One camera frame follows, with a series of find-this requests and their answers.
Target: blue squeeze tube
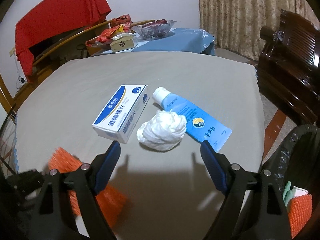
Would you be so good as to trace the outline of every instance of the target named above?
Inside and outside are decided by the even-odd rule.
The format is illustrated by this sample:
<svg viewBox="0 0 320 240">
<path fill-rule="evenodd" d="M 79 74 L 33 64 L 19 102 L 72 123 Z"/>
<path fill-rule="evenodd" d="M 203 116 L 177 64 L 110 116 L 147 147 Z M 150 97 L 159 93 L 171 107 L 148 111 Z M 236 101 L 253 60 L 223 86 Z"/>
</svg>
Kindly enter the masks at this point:
<svg viewBox="0 0 320 240">
<path fill-rule="evenodd" d="M 154 101 L 165 111 L 184 115 L 187 119 L 187 134 L 198 142 L 208 140 L 218 152 L 229 138 L 232 130 L 208 115 L 190 101 L 159 87 L 153 93 Z"/>
</svg>

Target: blue gripper pad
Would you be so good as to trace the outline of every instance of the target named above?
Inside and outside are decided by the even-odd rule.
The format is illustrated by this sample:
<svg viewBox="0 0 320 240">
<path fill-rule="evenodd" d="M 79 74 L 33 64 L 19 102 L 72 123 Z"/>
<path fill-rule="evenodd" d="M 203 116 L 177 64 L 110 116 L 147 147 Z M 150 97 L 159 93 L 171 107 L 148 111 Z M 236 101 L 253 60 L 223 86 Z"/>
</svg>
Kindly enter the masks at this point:
<svg viewBox="0 0 320 240">
<path fill-rule="evenodd" d="M 227 176 L 214 155 L 217 155 L 217 153 L 208 141 L 201 143 L 200 153 L 216 189 L 226 195 L 228 191 Z"/>
<path fill-rule="evenodd" d="M 100 191 L 104 190 L 109 182 L 111 174 L 118 162 L 120 157 L 121 147 L 120 143 L 113 141 L 106 152 L 106 157 L 97 172 L 96 182 L 94 186 L 94 191 L 96 194 L 99 194 Z"/>
</svg>

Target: power outlet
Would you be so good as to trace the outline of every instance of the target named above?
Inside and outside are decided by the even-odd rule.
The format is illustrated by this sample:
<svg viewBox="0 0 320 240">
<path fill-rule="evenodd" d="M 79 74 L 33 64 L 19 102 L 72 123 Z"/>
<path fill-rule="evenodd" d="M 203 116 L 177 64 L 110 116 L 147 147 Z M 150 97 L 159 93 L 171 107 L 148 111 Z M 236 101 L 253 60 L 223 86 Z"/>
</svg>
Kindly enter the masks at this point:
<svg viewBox="0 0 320 240">
<path fill-rule="evenodd" d="M 12 50 L 9 51 L 10 57 L 16 52 L 16 48 L 13 47 Z"/>
</svg>

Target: beige tablecloth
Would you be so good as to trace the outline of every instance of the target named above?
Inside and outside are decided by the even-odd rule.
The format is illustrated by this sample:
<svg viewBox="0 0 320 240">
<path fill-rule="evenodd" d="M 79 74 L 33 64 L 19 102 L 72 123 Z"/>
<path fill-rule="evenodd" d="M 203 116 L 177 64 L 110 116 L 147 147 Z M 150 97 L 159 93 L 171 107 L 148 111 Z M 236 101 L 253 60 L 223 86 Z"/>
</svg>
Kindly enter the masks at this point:
<svg viewBox="0 0 320 240">
<path fill-rule="evenodd" d="M 18 111 L 19 171 L 42 170 L 57 147 L 82 162 L 105 152 L 111 141 L 91 125 L 122 84 L 163 86 L 187 98 L 233 130 L 220 153 L 257 171 L 264 143 L 264 115 L 251 65 L 189 52 L 131 52 L 72 60 L 50 75 Z M 132 205 L 114 229 L 119 239 L 202 239 L 223 195 L 212 183 L 200 144 L 186 135 L 166 153 L 137 142 L 136 132 L 158 110 L 153 99 L 133 130 L 110 184 Z M 81 218 L 80 232 L 86 234 Z"/>
</svg>

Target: dark wooden armchair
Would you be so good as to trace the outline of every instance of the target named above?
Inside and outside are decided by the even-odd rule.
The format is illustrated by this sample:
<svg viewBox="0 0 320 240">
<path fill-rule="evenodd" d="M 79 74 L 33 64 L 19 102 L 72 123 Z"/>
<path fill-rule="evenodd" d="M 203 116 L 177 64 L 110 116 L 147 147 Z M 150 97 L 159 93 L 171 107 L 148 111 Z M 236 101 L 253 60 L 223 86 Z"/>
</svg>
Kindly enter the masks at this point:
<svg viewBox="0 0 320 240">
<path fill-rule="evenodd" d="M 261 93 L 296 124 L 320 126 L 320 31 L 281 10 L 279 30 L 263 26 L 260 38 L 266 41 L 257 66 Z"/>
</svg>

